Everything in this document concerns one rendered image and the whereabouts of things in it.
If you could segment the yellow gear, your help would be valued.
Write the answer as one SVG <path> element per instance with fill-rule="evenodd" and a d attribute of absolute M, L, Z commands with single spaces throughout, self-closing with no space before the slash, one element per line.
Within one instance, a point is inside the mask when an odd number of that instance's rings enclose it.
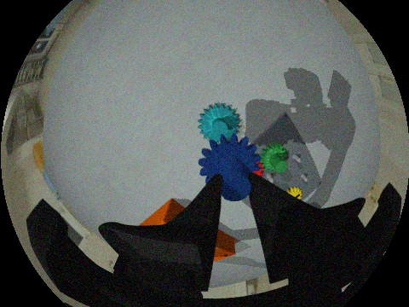
<path fill-rule="evenodd" d="M 298 199 L 301 199 L 302 197 L 301 197 L 301 190 L 300 190 L 300 188 L 290 188 L 290 190 L 289 189 L 287 189 L 287 191 L 286 192 L 289 192 L 289 194 L 292 194 L 292 195 L 294 195 L 294 197 L 296 197 L 296 198 L 298 198 Z"/>

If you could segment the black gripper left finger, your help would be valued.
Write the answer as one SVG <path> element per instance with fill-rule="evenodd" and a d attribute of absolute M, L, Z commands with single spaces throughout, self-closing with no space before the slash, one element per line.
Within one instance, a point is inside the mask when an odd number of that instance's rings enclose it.
<path fill-rule="evenodd" d="M 99 233 L 116 253 L 190 269 L 200 291 L 209 291 L 222 208 L 222 175 L 215 174 L 187 208 L 163 225 L 105 222 Z"/>

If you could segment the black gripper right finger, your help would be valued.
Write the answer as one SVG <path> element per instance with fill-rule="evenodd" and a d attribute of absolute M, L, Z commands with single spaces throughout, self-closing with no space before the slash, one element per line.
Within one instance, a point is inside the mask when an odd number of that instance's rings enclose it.
<path fill-rule="evenodd" d="M 316 208 L 276 187 L 256 173 L 248 174 L 250 205 L 262 243 L 270 283 L 287 279 L 325 236 L 359 215 L 365 198 Z M 269 284 L 270 284 L 269 283 Z"/>

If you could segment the red gear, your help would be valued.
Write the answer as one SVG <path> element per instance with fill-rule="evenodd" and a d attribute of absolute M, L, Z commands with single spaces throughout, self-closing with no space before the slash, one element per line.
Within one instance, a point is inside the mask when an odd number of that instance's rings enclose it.
<path fill-rule="evenodd" d="M 262 166 L 262 162 L 261 162 L 261 161 L 256 161 L 256 163 L 259 164 L 259 166 Z M 256 173 L 257 175 L 260 176 L 260 175 L 263 174 L 262 171 L 263 171 L 263 167 L 260 167 L 260 170 L 259 170 L 259 171 L 253 171 L 253 173 Z"/>

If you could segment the teal gear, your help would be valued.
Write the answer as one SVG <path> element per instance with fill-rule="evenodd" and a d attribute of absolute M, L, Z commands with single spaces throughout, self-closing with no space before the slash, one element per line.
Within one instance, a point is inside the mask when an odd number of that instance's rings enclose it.
<path fill-rule="evenodd" d="M 233 115 L 234 109 L 229 110 L 228 106 L 225 106 L 224 103 L 221 106 L 217 106 L 215 103 L 214 108 L 209 105 L 209 110 L 204 109 L 204 113 L 201 113 L 200 116 L 202 119 L 199 119 L 198 122 L 202 123 L 198 127 L 201 130 L 200 134 L 204 134 L 204 139 L 209 137 L 210 140 L 215 140 L 216 142 L 221 140 L 221 135 L 226 137 L 226 141 L 228 141 L 228 137 L 231 137 L 233 133 L 238 134 L 236 130 L 239 129 L 239 126 L 236 124 L 239 122 L 238 115 Z"/>

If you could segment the blue gear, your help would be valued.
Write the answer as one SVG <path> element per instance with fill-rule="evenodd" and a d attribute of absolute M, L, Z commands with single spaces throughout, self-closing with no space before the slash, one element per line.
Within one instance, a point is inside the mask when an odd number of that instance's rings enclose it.
<path fill-rule="evenodd" d="M 222 197 L 228 201 L 244 199 L 251 188 L 248 174 L 260 170 L 256 161 L 262 160 L 262 157 L 255 153 L 255 144 L 248 146 L 248 141 L 248 137 L 243 136 L 243 139 L 238 142 L 236 133 L 231 135 L 229 141 L 221 135 L 219 144 L 210 140 L 212 150 L 202 149 L 205 158 L 199 159 L 199 165 L 204 167 L 200 175 L 207 177 L 205 183 L 208 183 L 215 174 L 221 174 Z"/>

